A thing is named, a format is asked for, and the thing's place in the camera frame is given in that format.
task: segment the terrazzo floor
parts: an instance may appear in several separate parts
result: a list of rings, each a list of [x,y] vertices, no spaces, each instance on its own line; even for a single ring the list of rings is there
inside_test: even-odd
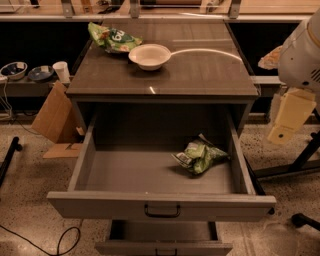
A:
[[[15,152],[0,187],[0,225],[39,245],[49,254],[57,253],[62,233],[70,227],[81,230],[81,239],[66,255],[95,256],[96,242],[106,236],[108,220],[63,219],[47,201],[49,191],[67,190],[75,159],[43,159],[52,145],[35,135],[30,123],[0,123],[0,161],[14,136],[23,149]],[[320,125],[307,124],[286,146],[275,148],[264,143],[264,124],[247,124],[241,135],[242,149],[254,170],[290,164]],[[274,215],[253,223],[218,223],[223,242],[233,244],[230,256],[318,256],[320,232],[309,227],[295,228],[290,218],[302,212],[320,220],[320,172],[282,175],[260,179],[265,192],[277,199]],[[66,234],[60,253],[75,241],[76,232]],[[30,243],[0,229],[0,256],[46,255]]]

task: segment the white bowl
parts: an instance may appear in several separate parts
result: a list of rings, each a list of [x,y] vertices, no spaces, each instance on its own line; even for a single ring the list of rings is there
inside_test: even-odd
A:
[[[143,70],[153,71],[159,69],[171,58],[171,52],[165,46],[158,44],[143,44],[133,48],[129,59],[137,63]]]

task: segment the drawer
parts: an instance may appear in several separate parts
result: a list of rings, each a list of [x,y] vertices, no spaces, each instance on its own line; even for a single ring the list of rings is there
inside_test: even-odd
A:
[[[257,221],[256,195],[227,104],[97,105],[68,191],[47,198],[65,218]],[[171,156],[203,133],[230,160],[191,175]]]
[[[222,243],[214,222],[113,221],[102,255],[227,255],[232,244]]]

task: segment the drawer handle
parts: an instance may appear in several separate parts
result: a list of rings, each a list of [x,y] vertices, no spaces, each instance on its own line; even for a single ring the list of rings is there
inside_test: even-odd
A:
[[[178,255],[178,252],[177,252],[177,249],[174,249],[174,254],[172,254],[172,256],[177,256]],[[159,254],[158,253],[158,249],[156,249],[156,256],[171,256],[170,254]]]
[[[147,204],[144,205],[144,213],[150,218],[177,218],[180,215],[180,205],[177,205],[177,211],[173,214],[150,213]]]

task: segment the green snack bag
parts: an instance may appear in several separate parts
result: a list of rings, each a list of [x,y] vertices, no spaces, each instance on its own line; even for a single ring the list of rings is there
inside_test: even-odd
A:
[[[194,175],[199,175],[212,165],[229,158],[226,152],[215,147],[202,134],[198,139],[190,142],[184,152],[172,156]]]
[[[141,38],[133,37],[122,30],[99,26],[92,22],[89,23],[88,30],[92,40],[109,53],[130,52],[142,43]]]

